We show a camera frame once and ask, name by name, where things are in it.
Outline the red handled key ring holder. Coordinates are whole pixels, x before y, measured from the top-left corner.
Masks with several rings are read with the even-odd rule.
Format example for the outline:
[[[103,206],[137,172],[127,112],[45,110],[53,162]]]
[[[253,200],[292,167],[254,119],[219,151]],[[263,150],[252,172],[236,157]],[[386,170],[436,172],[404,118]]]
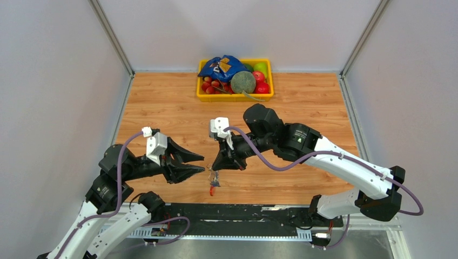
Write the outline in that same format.
[[[214,196],[215,192],[216,192],[216,188],[220,187],[219,171],[213,170],[212,169],[212,164],[208,164],[207,165],[207,169],[209,170],[209,173],[210,173],[209,176],[208,176],[208,180],[210,182],[209,194],[210,194],[210,196]]]

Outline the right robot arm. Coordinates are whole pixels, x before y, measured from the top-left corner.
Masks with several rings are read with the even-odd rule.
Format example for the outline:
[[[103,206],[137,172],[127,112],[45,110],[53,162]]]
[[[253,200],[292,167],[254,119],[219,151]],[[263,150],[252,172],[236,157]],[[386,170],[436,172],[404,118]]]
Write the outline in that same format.
[[[248,133],[231,127],[225,117],[210,121],[209,135],[219,143],[213,171],[243,171],[248,158],[272,151],[288,162],[288,168],[304,163],[353,186],[346,192],[312,198],[308,217],[315,225],[355,213],[387,222],[400,211],[402,196],[398,190],[405,179],[403,168],[380,167],[365,161],[304,124],[283,122],[273,109],[262,104],[249,107],[243,119]]]

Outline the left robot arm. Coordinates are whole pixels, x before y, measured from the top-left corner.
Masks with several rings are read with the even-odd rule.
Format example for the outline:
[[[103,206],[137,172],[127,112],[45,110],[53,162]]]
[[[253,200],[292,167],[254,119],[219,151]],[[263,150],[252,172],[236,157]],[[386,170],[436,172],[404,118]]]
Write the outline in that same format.
[[[164,218],[165,202],[149,191],[141,194],[121,219],[101,231],[133,193],[128,181],[162,175],[167,183],[181,183],[205,170],[191,164],[203,160],[204,156],[180,147],[156,130],[136,133],[125,144],[110,146],[71,228],[51,252],[39,258],[106,258],[137,228],[149,222],[168,223]]]

